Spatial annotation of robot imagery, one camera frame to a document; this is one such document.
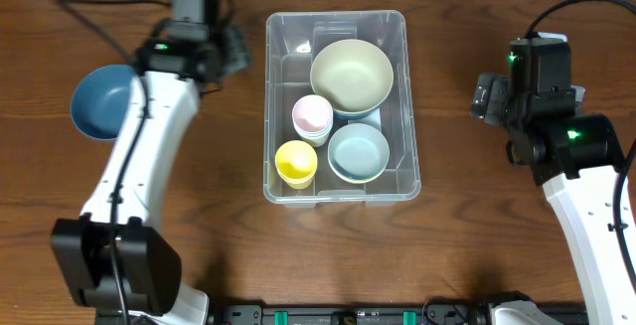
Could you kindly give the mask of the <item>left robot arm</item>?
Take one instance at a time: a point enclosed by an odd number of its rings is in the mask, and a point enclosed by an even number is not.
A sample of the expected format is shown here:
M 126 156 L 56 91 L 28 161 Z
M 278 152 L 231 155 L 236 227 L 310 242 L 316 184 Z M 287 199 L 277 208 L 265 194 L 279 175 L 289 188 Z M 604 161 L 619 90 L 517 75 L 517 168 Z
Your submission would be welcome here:
M 182 278 L 161 236 L 163 196 L 201 99 L 246 69 L 249 49 L 234 0 L 169 0 L 170 17 L 123 58 L 130 99 L 106 167 L 74 219 L 59 219 L 51 248 L 75 304 L 97 322 L 207 324 L 209 295 Z

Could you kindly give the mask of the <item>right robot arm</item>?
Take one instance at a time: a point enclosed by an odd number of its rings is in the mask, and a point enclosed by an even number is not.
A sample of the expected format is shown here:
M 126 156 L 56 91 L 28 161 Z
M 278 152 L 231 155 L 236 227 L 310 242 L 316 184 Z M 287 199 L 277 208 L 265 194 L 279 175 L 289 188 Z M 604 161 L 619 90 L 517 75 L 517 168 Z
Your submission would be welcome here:
M 581 111 L 585 89 L 571 82 L 563 38 L 527 37 L 510 45 L 507 75 L 479 76 L 470 114 L 503 127 L 513 165 L 530 167 L 555 212 L 591 324 L 635 321 L 635 220 L 627 165 L 610 120 Z

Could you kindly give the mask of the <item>yellow cup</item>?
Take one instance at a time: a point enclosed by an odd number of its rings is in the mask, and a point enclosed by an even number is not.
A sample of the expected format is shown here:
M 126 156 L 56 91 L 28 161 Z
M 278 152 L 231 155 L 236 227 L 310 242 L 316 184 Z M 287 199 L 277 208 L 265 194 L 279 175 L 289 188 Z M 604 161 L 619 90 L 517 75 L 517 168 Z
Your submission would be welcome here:
M 281 177 L 300 180 L 312 176 L 317 170 L 315 149 L 301 140 L 282 144 L 275 153 L 275 167 Z
M 303 190 L 308 188 L 315 178 L 315 172 L 308 173 L 305 177 L 302 178 L 291 178 L 282 173 L 280 170 L 277 171 L 278 176 L 292 189 L 294 190 Z

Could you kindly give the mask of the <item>light blue cup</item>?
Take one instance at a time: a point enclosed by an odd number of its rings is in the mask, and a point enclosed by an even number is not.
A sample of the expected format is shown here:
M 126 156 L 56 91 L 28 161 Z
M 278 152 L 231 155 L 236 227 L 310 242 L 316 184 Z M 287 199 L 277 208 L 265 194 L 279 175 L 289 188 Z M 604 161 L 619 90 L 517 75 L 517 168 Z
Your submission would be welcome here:
M 298 126 L 297 124 L 294 124 L 294 129 L 301 138 L 305 137 L 310 139 L 317 139 L 317 138 L 323 137 L 324 135 L 329 134 L 331 132 L 332 126 L 333 124 L 330 124 L 329 126 L 323 128 L 320 131 L 306 131 L 302 129 L 300 126 Z

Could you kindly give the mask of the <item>cream white cup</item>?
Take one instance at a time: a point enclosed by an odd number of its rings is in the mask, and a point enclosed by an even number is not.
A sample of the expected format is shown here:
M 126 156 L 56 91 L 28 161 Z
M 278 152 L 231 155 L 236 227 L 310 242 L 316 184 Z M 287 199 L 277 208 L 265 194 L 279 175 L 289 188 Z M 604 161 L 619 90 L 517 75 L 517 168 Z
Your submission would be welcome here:
M 301 135 L 300 138 L 302 141 L 308 143 L 312 147 L 320 147 L 327 142 L 329 135 L 324 134 L 324 135 L 319 135 L 318 137 Z

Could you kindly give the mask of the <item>pink cup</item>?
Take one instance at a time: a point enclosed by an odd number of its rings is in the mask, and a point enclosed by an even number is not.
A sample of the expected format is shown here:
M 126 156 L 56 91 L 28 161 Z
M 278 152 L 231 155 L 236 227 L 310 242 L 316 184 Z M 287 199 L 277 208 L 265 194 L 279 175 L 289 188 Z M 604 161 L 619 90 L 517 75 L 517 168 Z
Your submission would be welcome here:
M 305 95 L 294 104 L 292 121 L 305 132 L 320 132 L 333 121 L 332 105 L 323 96 Z

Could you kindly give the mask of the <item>grey small bowl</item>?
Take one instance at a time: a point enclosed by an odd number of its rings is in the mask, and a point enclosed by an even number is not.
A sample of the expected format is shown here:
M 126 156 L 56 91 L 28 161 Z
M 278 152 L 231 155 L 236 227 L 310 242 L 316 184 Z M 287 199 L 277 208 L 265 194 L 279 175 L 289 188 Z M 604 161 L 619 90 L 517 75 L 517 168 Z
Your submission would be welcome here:
M 327 160 L 333 172 L 351 184 L 377 179 L 389 164 L 391 151 L 375 127 L 353 123 L 339 128 L 329 140 Z

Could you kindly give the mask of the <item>cream large bowl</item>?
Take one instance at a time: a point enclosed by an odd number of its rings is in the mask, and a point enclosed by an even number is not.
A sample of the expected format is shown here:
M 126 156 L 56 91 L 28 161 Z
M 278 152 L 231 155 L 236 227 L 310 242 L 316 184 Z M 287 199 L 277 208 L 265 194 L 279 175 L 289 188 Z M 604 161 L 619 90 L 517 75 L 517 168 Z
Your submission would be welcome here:
M 333 109 L 360 112 L 379 107 L 394 84 L 389 57 L 377 46 L 358 39 L 331 43 L 314 58 L 310 83 Z

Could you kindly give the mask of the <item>dark blue bowl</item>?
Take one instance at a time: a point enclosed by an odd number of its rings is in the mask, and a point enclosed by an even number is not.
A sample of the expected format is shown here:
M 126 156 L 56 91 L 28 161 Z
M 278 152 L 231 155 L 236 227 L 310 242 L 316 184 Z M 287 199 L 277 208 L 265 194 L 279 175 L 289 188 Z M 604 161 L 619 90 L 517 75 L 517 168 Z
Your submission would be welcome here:
M 112 141 L 118 137 L 136 77 L 128 65 L 109 65 L 88 74 L 76 87 L 71 118 L 86 137 Z
M 378 107 L 374 109 L 363 110 L 360 112 L 343 111 L 334 108 L 333 112 L 336 116 L 347 120 L 359 120 L 366 117 L 380 116 L 380 109 Z

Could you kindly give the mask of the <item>clear plastic storage container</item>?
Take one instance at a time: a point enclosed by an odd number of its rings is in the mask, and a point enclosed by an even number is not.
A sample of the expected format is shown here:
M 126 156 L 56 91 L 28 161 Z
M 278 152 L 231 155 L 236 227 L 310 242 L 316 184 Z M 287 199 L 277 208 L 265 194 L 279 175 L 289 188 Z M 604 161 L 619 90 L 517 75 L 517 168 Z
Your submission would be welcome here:
M 329 44 L 359 39 L 379 47 L 394 69 L 391 93 L 379 109 L 382 134 L 391 151 L 389 164 L 375 180 L 351 184 L 329 166 L 327 146 L 317 149 L 318 169 L 312 184 L 290 188 L 274 166 L 276 150 L 297 138 L 291 113 L 294 103 L 311 93 L 310 67 Z M 421 188 L 410 87 L 406 21 L 398 11 L 278 12 L 266 21 L 263 193 L 286 207 L 363 202 L 390 206 L 415 198 Z

